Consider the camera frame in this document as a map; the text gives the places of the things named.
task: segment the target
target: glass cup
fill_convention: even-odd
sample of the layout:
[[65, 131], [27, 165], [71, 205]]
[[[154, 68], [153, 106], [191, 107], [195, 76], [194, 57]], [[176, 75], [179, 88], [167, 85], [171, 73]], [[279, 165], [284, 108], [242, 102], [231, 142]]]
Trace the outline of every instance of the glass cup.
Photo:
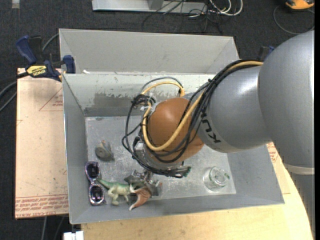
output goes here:
[[229, 174], [217, 166], [208, 169], [203, 176], [204, 185], [214, 192], [225, 187], [228, 184], [229, 179]]

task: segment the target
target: clamp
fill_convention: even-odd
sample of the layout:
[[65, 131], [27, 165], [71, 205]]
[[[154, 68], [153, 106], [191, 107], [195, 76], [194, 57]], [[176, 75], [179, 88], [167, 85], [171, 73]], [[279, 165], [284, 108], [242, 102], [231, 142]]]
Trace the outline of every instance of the clamp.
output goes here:
[[18, 52], [28, 60], [25, 72], [18, 74], [17, 77], [31, 76], [33, 78], [50, 78], [61, 81], [61, 73], [55, 69], [56, 66], [66, 65], [66, 73], [75, 73], [76, 66], [71, 55], [66, 55], [63, 60], [52, 63], [44, 60], [42, 50], [42, 38], [40, 36], [29, 37], [24, 35], [16, 43]]

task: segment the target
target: wire bundle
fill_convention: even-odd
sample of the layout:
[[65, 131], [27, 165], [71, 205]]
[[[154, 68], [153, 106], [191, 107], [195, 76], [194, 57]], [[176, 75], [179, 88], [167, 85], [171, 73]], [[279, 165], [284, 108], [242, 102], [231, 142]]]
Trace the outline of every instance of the wire bundle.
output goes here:
[[[129, 109], [129, 113], [126, 120], [125, 125], [125, 136], [122, 138], [122, 144], [123, 146], [131, 153], [132, 157], [138, 161], [138, 163], [144, 167], [145, 169], [160, 175], [165, 176], [171, 176], [176, 178], [181, 178], [181, 175], [172, 175], [172, 171], [169, 170], [159, 170], [154, 167], [150, 167], [147, 164], [144, 164], [142, 161], [139, 160], [139, 157], [137, 156], [135, 146], [138, 143], [138, 141], [142, 141], [145, 145], [145, 148], [147, 149], [149, 154], [152, 154], [159, 162], [164, 164], [172, 164], [176, 162], [186, 151], [188, 145], [192, 142], [194, 137], [196, 136], [199, 127], [201, 125], [201, 120], [199, 120], [202, 115], [206, 112], [209, 102], [211, 100], [211, 97], [216, 89], [216, 87], [221, 83], [223, 79], [225, 79], [228, 75], [232, 74], [235, 71], [244, 69], [244, 68], [250, 68], [255, 66], [261, 66], [263, 63], [258, 60], [237, 60], [233, 63], [230, 63], [227, 65], [222, 71], [220, 71], [213, 79], [209, 79], [207, 83], [205, 83], [201, 88], [199, 88], [191, 98], [189, 99], [189, 102], [183, 112], [183, 115], [180, 119], [180, 123], [176, 129], [176, 131], [173, 133], [171, 138], [164, 143], [161, 146], [154, 146], [152, 145], [152, 141], [149, 139], [148, 134], [148, 117], [149, 112], [151, 110], [151, 107], [153, 105], [153, 101], [150, 99], [149, 96], [145, 95], [146, 92], [148, 92], [150, 89], [152, 89], [154, 86], [148, 87], [146, 90], [144, 90], [142, 93], [140, 93], [133, 101], [132, 105]], [[137, 125], [131, 132], [128, 132], [128, 125], [130, 116], [132, 113], [132, 110], [134, 108], [137, 108], [137, 106], [143, 105], [148, 106], [148, 109], [145, 111], [143, 118], [141, 120], [141, 123]], [[182, 128], [182, 126], [186, 123], [188, 116], [191, 115], [190, 125], [188, 127], [187, 134], [182, 139], [182, 141], [172, 150], [166, 151], [164, 150], [167, 148], [175, 139], [175, 136], [177, 136]], [[140, 127], [140, 131], [138, 136], [133, 141], [132, 147], [129, 144], [128, 136], [130, 136], [133, 132], [135, 132]], [[194, 136], [192, 136], [192, 130], [196, 129]], [[167, 157], [173, 153], [178, 152], [178, 154], [171, 160], [163, 159], [164, 157]]]

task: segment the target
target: gray carpet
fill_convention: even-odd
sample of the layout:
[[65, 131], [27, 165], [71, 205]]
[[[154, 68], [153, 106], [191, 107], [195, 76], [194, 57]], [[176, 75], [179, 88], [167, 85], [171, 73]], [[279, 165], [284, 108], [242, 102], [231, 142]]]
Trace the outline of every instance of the gray carpet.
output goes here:
[[[15, 47], [20, 37], [40, 35], [46, 42], [59, 28], [232, 36], [241, 59], [256, 59], [261, 46], [277, 47], [294, 36], [281, 30], [273, 19], [273, 10], [279, 1], [243, 1], [243, 11], [238, 16], [213, 17], [212, 20], [220, 22], [219, 27], [209, 23], [203, 31], [205, 22], [201, 22], [200, 17], [189, 20], [179, 14], [153, 13], [149, 16], [149, 13], [141, 12], [93, 12], [92, 0], [20, 0], [20, 9], [12, 9], [12, 0], [0, 0], [1, 77], [14, 77], [16, 68], [27, 65]], [[292, 32], [305, 32], [314, 24], [314, 14], [310, 12], [292, 13], [280, 8], [278, 13], [279, 23]], [[57, 40], [49, 45], [46, 53], [51, 53], [54, 61], [60, 58]], [[5, 86], [5, 83], [0, 84], [0, 90]], [[10, 97], [15, 91], [16, 88], [12, 88], [5, 97]], [[0, 239], [39, 240], [43, 218], [14, 218], [15, 145], [16, 99], [0, 112]], [[60, 221], [59, 216], [48, 218], [44, 239], [53, 239]], [[65, 219], [60, 231], [70, 230], [71, 226]]]

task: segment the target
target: cable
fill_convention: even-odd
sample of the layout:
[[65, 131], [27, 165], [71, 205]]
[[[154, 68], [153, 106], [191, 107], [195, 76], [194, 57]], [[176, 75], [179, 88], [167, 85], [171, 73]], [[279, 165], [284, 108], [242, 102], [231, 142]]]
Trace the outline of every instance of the cable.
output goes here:
[[183, 87], [182, 83], [181, 83], [178, 79], [176, 79], [175, 77], [172, 77], [172, 76], [163, 76], [163, 77], [158, 77], [158, 78], [156, 78], [156, 79], [150, 80], [149, 82], [145, 83], [144, 86], [142, 86], [140, 93], [144, 90], [144, 88], [145, 88], [148, 84], [150, 84], [150, 83], [152, 83], [152, 82], [155, 82], [155, 81], [158, 81], [158, 80], [162, 80], [162, 79], [172, 79], [172, 80], [175, 80], [179, 85], [181, 85], [181, 86]]
[[185, 95], [185, 89], [178, 83], [176, 82], [170, 82], [170, 81], [164, 81], [164, 82], [157, 82], [155, 83], [154, 85], [148, 87], [147, 89], [143, 90], [141, 92], [142, 95], [146, 94], [148, 91], [150, 91], [152, 88], [154, 87], [157, 87], [157, 86], [160, 86], [160, 85], [175, 85], [175, 86], [178, 86], [179, 89], [180, 89], [180, 97], [184, 96]]
[[[158, 13], [159, 11], [161, 11], [162, 9], [164, 9], [165, 7], [167, 7], [168, 5], [172, 4], [173, 2], [175, 2], [177, 0], [172, 0], [170, 1], [169, 3], [167, 3], [166, 5], [164, 5], [163, 7], [161, 7], [160, 9], [156, 10], [156, 11], [153, 11], [150, 15], [148, 15], [141, 23], [141, 29], [142, 31], [144, 30], [144, 26], [145, 26], [145, 23], [146, 21], [154, 14]], [[165, 11], [164, 13], [162, 13], [162, 15], [166, 15], [170, 12], [172, 12], [174, 9], [176, 9], [179, 5], [183, 4], [186, 0], [181, 0], [179, 1], [174, 7], [172, 7], [171, 9], [169, 9], [168, 11]]]
[[56, 228], [56, 231], [55, 231], [53, 240], [56, 240], [56, 239], [57, 239], [58, 234], [59, 234], [59, 231], [60, 231], [60, 228], [61, 228], [61, 226], [62, 226], [62, 223], [64, 222], [64, 219], [65, 219], [65, 216], [62, 216], [62, 219], [61, 219], [58, 227]]
[[47, 225], [47, 216], [44, 217], [44, 220], [43, 220], [43, 227], [42, 227], [42, 234], [41, 234], [41, 240], [44, 240], [45, 239], [45, 231], [46, 231], [46, 225]]
[[172, 0], [170, 1], [169, 3], [167, 3], [166, 5], [164, 5], [163, 7], [161, 7], [160, 9], [156, 10], [156, 11], [153, 11], [151, 14], [149, 14], [141, 23], [141, 29], [142, 31], [144, 30], [144, 26], [145, 26], [145, 23], [146, 21], [154, 14], [158, 13], [159, 11], [161, 11], [162, 9], [166, 8], [168, 5], [172, 4], [174, 1], [176, 0]]
[[[189, 102], [184, 110], [184, 113], [181, 117], [180, 120], [180, 124], [178, 125], [178, 128], [182, 127], [183, 124], [185, 124], [186, 119], [191, 115], [191, 120], [190, 120], [190, 125], [187, 131], [187, 134], [184, 136], [184, 138], [181, 140], [181, 142], [172, 150], [170, 151], [165, 151], [163, 149], [167, 148], [169, 144], [169, 142], [167, 141], [164, 145], [161, 145], [159, 147], [154, 147], [151, 143], [152, 140], [149, 141], [148, 138], [148, 113], [151, 109], [152, 104], [149, 103], [147, 97], [145, 97], [143, 94], [138, 95], [133, 101], [132, 101], [132, 106], [129, 110], [129, 114], [127, 117], [127, 122], [126, 122], [126, 127], [125, 127], [125, 136], [123, 139], [126, 140], [126, 144], [128, 147], [128, 151], [132, 154], [132, 157], [134, 159], [137, 160], [137, 162], [144, 167], [145, 169], [155, 173], [155, 174], [161, 174], [161, 175], [165, 175], [165, 176], [172, 176], [172, 177], [176, 177], [179, 178], [181, 177], [181, 175], [177, 174], [175, 175], [172, 171], [169, 170], [159, 170], [157, 168], [153, 168], [150, 167], [146, 164], [144, 164], [142, 161], [139, 160], [139, 157], [136, 154], [135, 151], [135, 144], [137, 143], [137, 140], [142, 140], [142, 142], [145, 144], [145, 148], [147, 149], [149, 154], [154, 155], [154, 157], [165, 164], [170, 164], [170, 163], [174, 163], [176, 162], [180, 157], [182, 157], [182, 155], [184, 154], [184, 152], [186, 151], [189, 143], [191, 142], [191, 134], [192, 131], [196, 128], [196, 133], [199, 129], [199, 118], [201, 118], [201, 114], [205, 113], [205, 111], [208, 108], [211, 96], [214, 92], [214, 90], [216, 89], [216, 87], [218, 86], [218, 84], [225, 79], [228, 75], [232, 74], [233, 72], [243, 69], [243, 68], [249, 68], [249, 67], [254, 67], [254, 66], [261, 66], [263, 64], [263, 62], [258, 61], [258, 60], [238, 60], [235, 61], [233, 63], [230, 63], [229, 65], [227, 65], [222, 71], [220, 71], [213, 79], [209, 79], [208, 82], [206, 84], [204, 84], [201, 88], [199, 88], [193, 95], [192, 97], [189, 99]], [[133, 109], [134, 106], [137, 106], [138, 104], [144, 104], [145, 106], [148, 105], [148, 109], [147, 111], [144, 113], [143, 118], [142, 118], [142, 122], [140, 124], [140, 131], [139, 131], [139, 137], [135, 138], [135, 141], [133, 142], [133, 150], [130, 147], [129, 144], [129, 140], [128, 140], [128, 125], [129, 125], [129, 118], [130, 118], [130, 114], [131, 111]], [[175, 136], [177, 135], [177, 130], [173, 133], [173, 135], [171, 136], [171, 138], [169, 139], [169, 141], [171, 141], [172, 139], [175, 138]], [[162, 157], [167, 157], [173, 153], [179, 152], [178, 155], [176, 155], [174, 158], [172, 158], [171, 160], [167, 160], [167, 159], [162, 159]]]
[[42, 52], [45, 51], [45, 49], [48, 47], [48, 45], [56, 38], [59, 36], [59, 33], [55, 34], [54, 36], [52, 36], [48, 42], [45, 43], [45, 45], [42, 47]]
[[[1, 92], [0, 92], [0, 98], [5, 94], [5, 92], [10, 89], [12, 86], [15, 86], [17, 84], [17, 81], [14, 81], [10, 84], [8, 84]], [[15, 92], [8, 100], [7, 102], [0, 108], [0, 112], [6, 108], [6, 106], [16, 97], [17, 92]]]
[[[278, 5], [278, 6], [277, 6], [276, 8], [274, 8], [274, 10], [273, 10], [273, 20], [274, 20], [275, 24], [276, 24], [280, 29], [282, 29], [283, 31], [285, 31], [285, 32], [287, 32], [287, 33], [289, 33], [289, 34], [292, 34], [292, 35], [299, 35], [299, 34], [302, 34], [302, 33], [308, 32], [308, 31], [312, 31], [312, 30], [315, 29], [315, 24], [313, 24], [313, 26], [312, 26], [309, 30], [307, 30], [307, 31], [305, 31], [305, 32], [292, 32], [292, 31], [289, 31], [289, 30], [285, 29], [283, 26], [281, 26], [281, 25], [279, 24], [279, 22], [278, 22], [277, 19], [276, 19], [276, 12], [277, 12], [277, 10], [278, 10], [279, 7], [280, 7], [280, 5]], [[310, 12], [310, 13], [312, 13], [312, 14], [315, 14], [315, 12], [312, 11], [311, 9], [308, 9], [307, 11]]]
[[149, 107], [147, 109], [147, 111], [144, 113], [144, 119], [142, 121], [142, 132], [144, 135], [144, 141], [145, 144], [148, 146], [149, 149], [153, 150], [153, 151], [162, 151], [164, 149], [166, 149], [168, 146], [170, 146], [170, 144], [176, 139], [176, 137], [178, 136], [178, 134], [181, 132], [183, 126], [186, 124], [188, 117], [191, 115], [191, 113], [194, 111], [195, 107], [198, 105], [198, 103], [200, 102], [200, 99], [202, 98], [202, 94], [196, 99], [196, 101], [192, 104], [192, 106], [190, 107], [190, 109], [188, 109], [188, 111], [185, 113], [185, 116], [183, 117], [181, 123], [179, 124], [179, 126], [177, 127], [177, 129], [174, 131], [174, 133], [172, 134], [172, 136], [169, 138], [169, 140], [164, 143], [161, 146], [154, 146], [150, 143], [149, 139], [148, 139], [148, 134], [147, 134], [147, 115], [149, 114], [149, 111], [151, 109], [151, 107]]
[[211, 11], [212, 13], [226, 14], [227, 12], [230, 11], [230, 9], [231, 9], [231, 7], [232, 7], [231, 0], [228, 0], [229, 8], [228, 8], [227, 10], [225, 10], [225, 9], [221, 10], [221, 9], [219, 9], [219, 8], [215, 5], [215, 3], [214, 3], [212, 0], [209, 0], [209, 1], [210, 1], [210, 3], [212, 4], [212, 6], [218, 10], [218, 11]]
[[236, 15], [238, 15], [238, 14], [240, 14], [241, 12], [242, 12], [242, 10], [243, 10], [243, 6], [244, 6], [244, 1], [243, 0], [240, 0], [240, 8], [239, 8], [239, 10], [237, 11], [237, 12], [235, 12], [235, 13], [228, 13], [228, 11], [231, 9], [231, 7], [232, 7], [232, 5], [231, 5], [231, 0], [228, 0], [228, 2], [229, 2], [229, 9], [227, 10], [227, 11], [224, 11], [224, 10], [221, 10], [220, 8], [218, 8], [216, 5], [215, 5], [215, 3], [213, 2], [213, 0], [209, 0], [210, 1], [210, 3], [211, 3], [211, 5], [215, 8], [215, 9], [217, 9], [218, 11], [214, 11], [214, 10], [212, 10], [211, 12], [212, 13], [217, 13], [217, 14], [220, 14], [220, 15], [226, 15], [226, 16], [236, 16]]

